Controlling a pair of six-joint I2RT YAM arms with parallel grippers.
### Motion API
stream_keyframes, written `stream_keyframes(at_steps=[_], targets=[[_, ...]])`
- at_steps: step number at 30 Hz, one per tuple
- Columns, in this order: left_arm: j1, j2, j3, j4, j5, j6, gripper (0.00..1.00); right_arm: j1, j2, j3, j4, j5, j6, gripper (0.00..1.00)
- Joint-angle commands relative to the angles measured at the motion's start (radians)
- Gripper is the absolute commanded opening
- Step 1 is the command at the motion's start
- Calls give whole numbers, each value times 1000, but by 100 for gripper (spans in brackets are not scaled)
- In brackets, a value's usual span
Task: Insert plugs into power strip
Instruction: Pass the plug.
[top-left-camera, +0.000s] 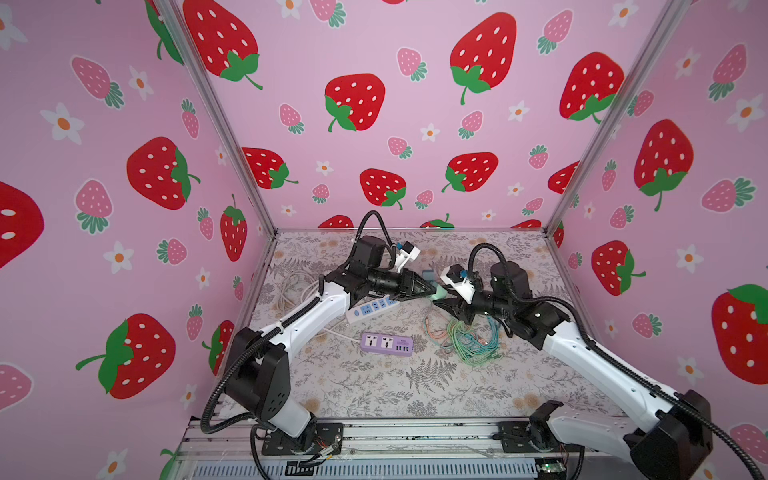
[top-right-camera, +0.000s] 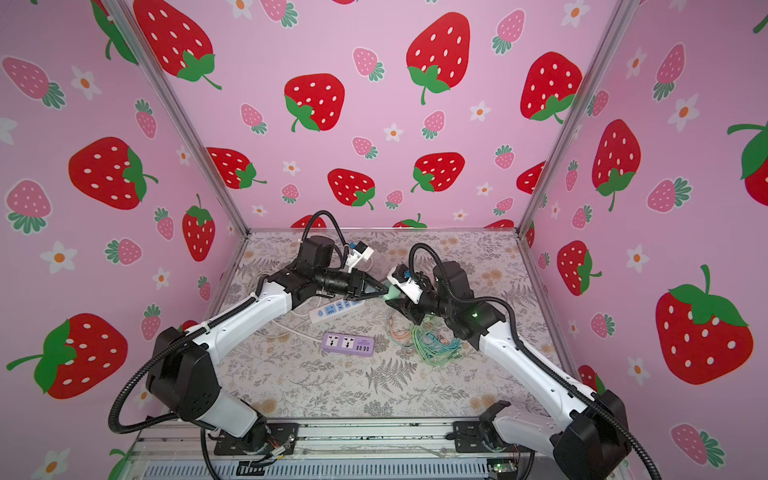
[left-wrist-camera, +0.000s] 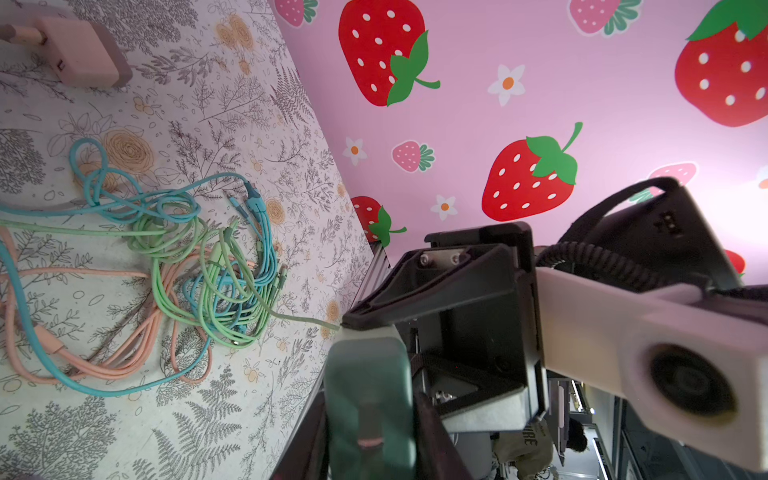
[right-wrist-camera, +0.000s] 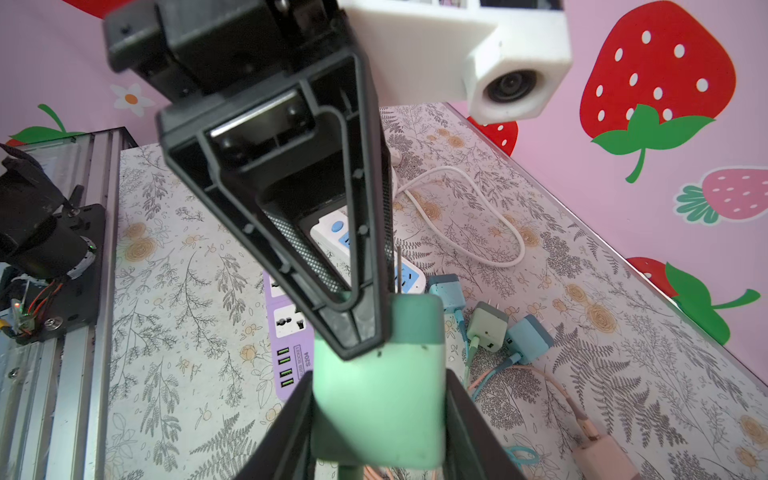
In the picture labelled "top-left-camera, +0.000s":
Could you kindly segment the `light green charger plug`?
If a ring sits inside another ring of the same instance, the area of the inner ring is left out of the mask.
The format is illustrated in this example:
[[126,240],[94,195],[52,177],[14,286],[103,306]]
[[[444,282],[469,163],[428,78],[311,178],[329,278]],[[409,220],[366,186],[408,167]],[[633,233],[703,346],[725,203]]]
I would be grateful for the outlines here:
[[445,288],[443,288],[441,285],[439,285],[437,283],[432,283],[432,285],[433,285],[433,287],[435,289],[435,292],[428,297],[428,299],[430,301],[441,300],[441,299],[444,299],[448,295],[447,290]]

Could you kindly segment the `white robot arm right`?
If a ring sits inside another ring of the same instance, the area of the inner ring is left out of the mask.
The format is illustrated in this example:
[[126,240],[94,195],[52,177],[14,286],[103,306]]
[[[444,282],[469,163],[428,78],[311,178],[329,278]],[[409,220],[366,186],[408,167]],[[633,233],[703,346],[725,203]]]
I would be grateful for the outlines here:
[[632,463],[648,479],[690,479],[720,439],[754,479],[754,459],[711,420],[709,402],[655,382],[583,333],[573,307],[555,297],[516,300],[477,292],[436,301],[460,321],[488,315],[508,333],[568,364],[613,400],[626,418],[579,413],[548,401],[529,418],[527,440],[541,450],[583,446]]

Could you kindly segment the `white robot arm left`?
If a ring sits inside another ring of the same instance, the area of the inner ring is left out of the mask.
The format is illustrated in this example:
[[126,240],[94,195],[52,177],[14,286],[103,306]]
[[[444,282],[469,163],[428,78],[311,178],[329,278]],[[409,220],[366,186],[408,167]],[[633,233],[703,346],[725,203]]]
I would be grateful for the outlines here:
[[292,438],[310,436],[314,417],[291,397],[290,362],[309,340],[371,292],[399,302],[442,300],[448,294],[443,285],[408,269],[323,277],[314,296],[270,330],[243,328],[235,335],[225,370],[204,408],[202,432],[210,435],[252,419]]

